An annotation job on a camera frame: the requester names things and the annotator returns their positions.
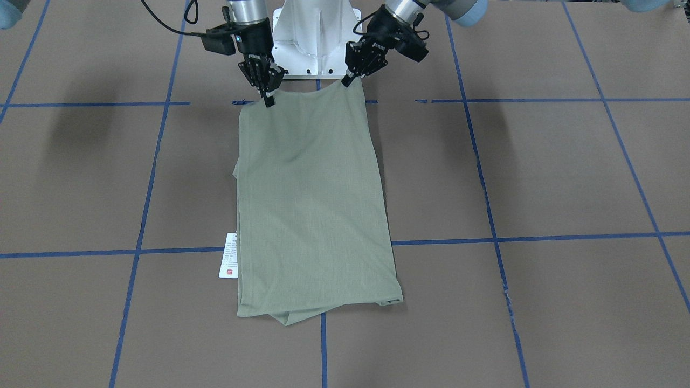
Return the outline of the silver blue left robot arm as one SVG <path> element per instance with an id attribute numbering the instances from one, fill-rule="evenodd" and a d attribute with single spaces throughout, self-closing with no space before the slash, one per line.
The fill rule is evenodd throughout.
<path id="1" fill-rule="evenodd" d="M 362 18 L 352 29 L 357 41 L 345 46 L 347 66 L 342 78 L 344 87 L 357 77 L 368 77 L 387 66 L 389 51 L 395 51 L 414 62 L 429 53 L 428 30 L 418 30 L 429 6 L 442 12 L 462 27 L 475 25 L 486 14 L 488 1 L 386 1 Z"/>

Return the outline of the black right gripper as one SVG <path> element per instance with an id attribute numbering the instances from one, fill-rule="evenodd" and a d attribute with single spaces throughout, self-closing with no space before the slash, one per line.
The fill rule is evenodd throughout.
<path id="1" fill-rule="evenodd" d="M 236 24 L 235 41 L 244 61 L 238 64 L 249 84 L 261 91 L 266 108 L 275 104 L 274 93 L 281 85 L 285 69 L 273 56 L 273 32 L 268 19 L 253 24 Z"/>

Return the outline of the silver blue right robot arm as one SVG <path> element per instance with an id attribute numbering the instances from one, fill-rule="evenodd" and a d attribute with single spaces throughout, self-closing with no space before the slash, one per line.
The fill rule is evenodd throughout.
<path id="1" fill-rule="evenodd" d="M 227 1 L 223 11 L 234 35 L 236 48 L 243 55 L 240 71 L 263 99 L 267 108 L 274 106 L 285 69 L 274 61 L 273 30 L 264 1 Z"/>

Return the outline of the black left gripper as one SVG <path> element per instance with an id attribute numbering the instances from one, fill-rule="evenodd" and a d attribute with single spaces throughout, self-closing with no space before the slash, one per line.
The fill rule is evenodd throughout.
<path id="1" fill-rule="evenodd" d="M 359 33 L 355 25 L 353 32 L 359 41 L 346 44 L 345 62 L 347 71 L 342 85 L 349 87 L 357 77 L 366 77 L 387 65 L 386 54 L 395 49 L 402 32 L 412 32 L 412 5 L 382 5 L 367 15 L 365 31 Z"/>

